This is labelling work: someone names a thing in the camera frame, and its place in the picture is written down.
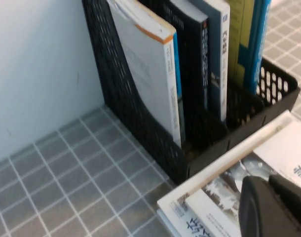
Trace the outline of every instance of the gray tile floor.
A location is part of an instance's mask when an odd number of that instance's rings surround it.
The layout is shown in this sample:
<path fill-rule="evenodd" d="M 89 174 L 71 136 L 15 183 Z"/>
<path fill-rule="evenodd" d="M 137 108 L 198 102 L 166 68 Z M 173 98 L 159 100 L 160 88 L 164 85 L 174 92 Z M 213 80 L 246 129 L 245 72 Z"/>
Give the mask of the gray tile floor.
<path fill-rule="evenodd" d="M 301 86 L 301 0 L 269 18 L 264 55 Z M 301 95 L 293 113 L 301 119 Z M 102 107 L 0 162 L 0 237 L 170 236 L 167 175 Z"/>

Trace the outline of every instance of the black magazine file holder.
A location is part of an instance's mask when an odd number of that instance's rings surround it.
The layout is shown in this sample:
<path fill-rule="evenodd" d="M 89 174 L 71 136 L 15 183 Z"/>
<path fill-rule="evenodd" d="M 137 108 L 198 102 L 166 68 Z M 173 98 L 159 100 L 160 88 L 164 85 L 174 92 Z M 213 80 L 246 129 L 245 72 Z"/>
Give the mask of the black magazine file holder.
<path fill-rule="evenodd" d="M 295 103 L 298 88 L 292 91 L 289 87 L 288 93 L 283 94 L 289 98 L 288 104 L 279 101 L 276 105 L 280 103 L 280 109 L 273 111 L 271 107 L 274 106 L 265 104 L 260 97 L 229 81 L 228 129 L 203 110 L 203 106 L 190 94 L 183 93 L 187 141 L 194 145 L 194 149 L 182 151 L 139 97 L 107 1 L 82 0 L 82 3 L 106 105 L 176 184 L 185 181 L 261 128 L 266 121 L 276 117 L 281 109 L 290 109 Z"/>

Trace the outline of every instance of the white wall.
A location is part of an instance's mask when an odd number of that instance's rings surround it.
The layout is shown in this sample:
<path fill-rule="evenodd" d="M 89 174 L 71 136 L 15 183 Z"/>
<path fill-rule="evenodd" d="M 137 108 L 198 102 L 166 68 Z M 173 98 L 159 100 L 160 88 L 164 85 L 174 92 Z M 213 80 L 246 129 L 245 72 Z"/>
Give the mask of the white wall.
<path fill-rule="evenodd" d="M 101 104 L 81 0 L 0 0 L 0 159 Z"/>

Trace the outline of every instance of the mesh plastic organizer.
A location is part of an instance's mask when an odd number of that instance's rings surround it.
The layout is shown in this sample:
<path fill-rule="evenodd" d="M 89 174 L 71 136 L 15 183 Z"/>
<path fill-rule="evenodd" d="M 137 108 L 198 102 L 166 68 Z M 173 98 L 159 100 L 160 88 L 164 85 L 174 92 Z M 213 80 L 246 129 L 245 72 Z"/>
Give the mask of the mesh plastic organizer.
<path fill-rule="evenodd" d="M 257 96 L 228 82 L 226 125 L 185 93 L 186 136 L 191 145 L 181 150 L 139 97 L 106 0 L 82 3 L 106 105 L 176 184 L 290 110 L 300 92 L 293 77 L 263 59 Z"/>

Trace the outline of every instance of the book spine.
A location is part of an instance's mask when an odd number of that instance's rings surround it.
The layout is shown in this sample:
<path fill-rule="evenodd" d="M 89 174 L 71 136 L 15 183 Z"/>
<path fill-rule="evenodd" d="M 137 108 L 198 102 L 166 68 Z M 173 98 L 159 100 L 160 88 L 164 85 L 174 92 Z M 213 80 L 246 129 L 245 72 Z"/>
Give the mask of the book spine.
<path fill-rule="evenodd" d="M 220 76 L 220 106 L 221 121 L 226 121 L 227 111 L 227 69 L 228 69 L 228 39 L 229 39 L 229 6 L 221 14 L 221 76 Z"/>
<path fill-rule="evenodd" d="M 202 35 L 201 35 L 201 42 L 202 42 L 202 61 L 201 61 L 201 73 L 202 73 L 202 86 L 203 86 L 203 99 L 204 99 L 204 108 L 205 110 L 209 110 L 209 65 L 208 65 L 208 58 L 209 58 L 209 51 L 208 51 L 208 26 L 207 20 L 202 23 Z"/>
<path fill-rule="evenodd" d="M 174 142 L 181 147 L 181 135 L 179 124 L 179 112 L 178 112 L 178 95 L 176 86 L 176 70 L 175 70 L 175 54 L 174 54 L 174 42 L 170 42 L 164 45 L 165 64 L 168 84 L 168 95 L 170 103 L 170 115 L 172 117 L 172 135 Z"/>
<path fill-rule="evenodd" d="M 265 41 L 265 35 L 266 35 L 266 29 L 267 29 L 267 22 L 268 22 L 268 14 L 270 10 L 270 3 L 271 0 L 259 0 L 258 4 L 255 7 L 258 7 L 258 11 L 261 11 L 261 15 L 259 18 L 259 21 L 257 21 L 258 26 L 258 33 L 257 40 L 256 40 L 256 47 L 255 47 L 255 60 L 253 62 L 252 68 L 251 68 L 251 78 L 249 81 L 248 89 L 253 93 L 256 94 L 257 85 L 259 82 L 259 74 L 260 74 L 260 68 L 261 68 L 261 62 L 263 58 L 263 47 L 264 47 L 264 41 Z"/>
<path fill-rule="evenodd" d="M 186 129 L 185 129 L 185 117 L 184 117 L 184 105 L 182 99 L 177 32 L 174 33 L 173 41 L 174 41 L 174 54 L 175 54 L 175 72 L 176 72 L 176 88 L 177 88 L 177 99 L 178 99 L 180 137 L 181 137 L 181 143 L 183 143 L 186 141 Z"/>

